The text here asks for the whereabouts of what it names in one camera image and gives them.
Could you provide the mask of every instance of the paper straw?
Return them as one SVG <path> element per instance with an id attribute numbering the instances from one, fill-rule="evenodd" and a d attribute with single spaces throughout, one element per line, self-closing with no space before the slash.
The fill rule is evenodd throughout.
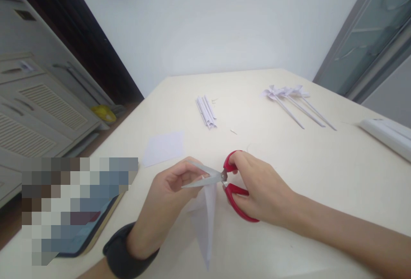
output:
<path id="1" fill-rule="evenodd" d="M 335 131 L 337 131 L 337 129 L 336 129 L 325 117 L 323 117 L 323 115 L 322 115 L 320 112 L 318 112 L 317 109 L 314 108 L 314 106 L 313 106 L 312 104 L 310 104 L 307 99 L 305 99 L 303 96 L 301 96 L 301 98 L 306 102 L 307 105 L 310 106 L 311 109 L 314 110 L 315 113 L 318 114 L 318 116 L 319 116 L 320 118 L 322 118 L 322 119 L 324 120 L 324 122 L 326 122 L 326 123 L 328 124 L 328 126 L 330 126 L 332 129 L 334 129 Z"/>
<path id="2" fill-rule="evenodd" d="M 207 123 L 208 128 L 217 127 L 216 124 L 214 123 L 213 118 L 208 113 L 208 110 L 204 105 L 203 99 L 201 97 L 198 97 L 197 100 L 198 100 L 198 104 L 200 106 L 200 109 L 203 112 L 203 115 L 204 115 L 204 118 L 205 118 L 205 121 Z"/>
<path id="3" fill-rule="evenodd" d="M 205 98 L 205 100 L 206 100 L 206 103 L 207 103 L 208 108 L 210 109 L 211 115 L 213 116 L 214 119 L 217 119 L 217 118 L 215 117 L 213 108 L 211 107 L 210 101 L 209 101 L 208 98 L 207 98 L 207 95 L 204 95 L 204 98 Z"/>
<path id="4" fill-rule="evenodd" d="M 213 116 L 211 114 L 210 108 L 208 107 L 206 99 L 203 97 L 202 100 L 203 100 L 203 103 L 204 103 L 204 107 L 207 110 L 208 115 L 210 116 L 210 120 L 213 121 L 214 119 L 213 119 Z"/>
<path id="5" fill-rule="evenodd" d="M 278 101 L 278 103 L 281 105 L 281 107 L 283 107 L 283 109 L 288 112 L 288 114 L 290 115 L 290 117 L 292 117 L 293 120 L 296 121 L 297 124 L 300 125 L 300 127 L 301 127 L 302 129 L 305 129 L 304 126 L 303 126 L 303 125 L 297 120 L 297 118 L 294 116 L 294 114 L 292 114 L 291 111 L 288 110 L 288 108 L 281 102 L 281 100 L 278 98 L 278 96 L 275 95 L 274 97 L 277 99 L 277 101 Z"/>
<path id="6" fill-rule="evenodd" d="M 297 107 L 299 107 L 302 111 L 304 111 L 305 114 L 307 114 L 314 122 L 316 122 L 318 125 L 321 127 L 325 127 L 323 123 L 321 123 L 316 117 L 311 115 L 307 110 L 305 110 L 302 106 L 300 106 L 294 99 L 291 98 L 291 96 L 286 96 L 289 100 L 291 100 Z"/>
<path id="7" fill-rule="evenodd" d="M 204 121 L 204 125 L 205 125 L 205 126 L 207 126 L 206 119 L 204 118 L 204 115 L 203 115 L 203 113 L 201 112 L 201 109 L 200 109 L 200 106 L 198 105 L 197 100 L 196 100 L 196 105 L 197 105 L 197 107 L 198 107 L 198 110 L 200 111 L 201 118 L 202 118 L 202 119 L 203 119 L 203 121 Z"/>
<path id="8" fill-rule="evenodd" d="M 206 108 L 203 106 L 203 101 L 201 100 L 200 97 L 197 98 L 197 103 L 198 103 L 198 105 L 199 105 L 199 107 L 200 107 L 200 110 L 201 110 L 203 116 L 204 116 L 205 124 L 206 124 L 207 127 L 210 129 L 210 128 L 211 128 L 211 127 L 210 127 L 210 119 L 209 119 L 209 116 L 208 116 L 208 114 L 207 114 Z"/>

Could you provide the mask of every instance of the drawer handle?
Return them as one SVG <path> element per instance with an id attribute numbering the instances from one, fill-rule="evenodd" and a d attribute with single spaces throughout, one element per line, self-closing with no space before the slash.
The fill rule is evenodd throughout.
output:
<path id="1" fill-rule="evenodd" d="M 14 74 L 16 72 L 21 72 L 23 71 L 21 68 L 12 68 L 12 69 L 7 69 L 5 71 L 2 71 L 2 74 Z"/>
<path id="2" fill-rule="evenodd" d="M 26 106 L 30 110 L 34 111 L 34 108 L 32 106 L 30 106 L 27 102 L 24 102 L 24 101 L 22 101 L 21 99 L 18 99 L 18 98 L 15 98 L 14 100 L 18 101 L 19 103 L 23 104 L 24 106 Z"/>
<path id="3" fill-rule="evenodd" d="M 10 110 L 13 110 L 14 112 L 20 114 L 20 116 L 23 116 L 23 112 L 21 112 L 19 109 L 14 108 L 13 106 L 10 106 L 9 104 L 2 104 L 3 106 L 9 108 Z"/>

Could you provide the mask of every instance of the red scissors handle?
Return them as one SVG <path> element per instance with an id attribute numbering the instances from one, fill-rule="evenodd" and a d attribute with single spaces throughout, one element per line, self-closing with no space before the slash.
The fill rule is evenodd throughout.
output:
<path id="1" fill-rule="evenodd" d="M 229 159 L 230 159 L 230 156 L 231 156 L 232 154 L 234 154 L 235 152 L 236 152 L 236 151 L 231 152 L 231 153 L 227 156 L 226 160 L 224 161 L 224 169 L 225 169 L 227 172 L 232 172 L 232 171 L 234 171 L 234 170 L 238 170 L 237 167 L 235 166 L 235 164 L 231 165 L 231 164 L 229 164 L 229 162 L 228 162 Z M 228 184 L 228 186 L 224 188 L 224 191 L 225 191 L 225 193 L 226 193 L 226 195 L 227 195 L 228 200 L 230 201 L 230 204 L 231 204 L 232 208 L 234 208 L 234 210 L 236 211 L 236 213 L 237 213 L 241 218 L 243 218 L 243 219 L 246 220 L 246 221 L 253 222 L 253 223 L 259 222 L 259 220 L 247 216 L 247 215 L 238 207 L 238 205 L 236 204 L 236 202 L 234 201 L 234 199 L 233 199 L 233 197 L 232 197 L 232 194 L 233 194 L 233 193 L 240 194 L 240 195 L 242 195 L 242 196 L 249 196 L 250 193 L 249 193 L 247 190 L 242 189 L 242 188 L 240 188 L 240 187 L 238 187 L 238 186 L 235 186 L 235 185 L 233 185 L 233 184 Z"/>

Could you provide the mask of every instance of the floor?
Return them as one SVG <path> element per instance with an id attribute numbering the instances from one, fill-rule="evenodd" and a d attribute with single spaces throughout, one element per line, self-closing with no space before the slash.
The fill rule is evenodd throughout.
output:
<path id="1" fill-rule="evenodd" d="M 110 129 L 100 131 L 100 135 L 91 142 L 78 157 L 90 157 L 90 155 L 111 135 L 116 128 L 133 112 L 139 103 L 125 105 L 126 112 L 110 125 Z M 21 229 L 21 193 L 11 199 L 0 209 L 0 250 Z"/>

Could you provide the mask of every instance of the scissor blade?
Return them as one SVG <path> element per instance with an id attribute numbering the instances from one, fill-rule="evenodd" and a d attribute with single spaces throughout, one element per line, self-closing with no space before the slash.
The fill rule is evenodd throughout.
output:
<path id="1" fill-rule="evenodd" d="M 188 185 L 182 186 L 182 188 L 201 187 L 205 185 L 215 184 L 222 180 L 223 178 L 221 176 L 211 176 L 211 177 L 203 178 L 202 180 L 196 181 L 194 183 L 190 183 Z"/>
<path id="2" fill-rule="evenodd" d="M 212 176 L 217 176 L 217 175 L 221 175 L 221 172 L 214 170 L 213 168 L 204 166 L 200 163 L 196 163 L 194 161 L 190 161 L 188 160 L 189 163 L 191 163 L 192 165 L 195 165 L 197 168 L 199 168 L 200 170 L 204 171 L 205 173 L 209 174 L 211 177 Z"/>

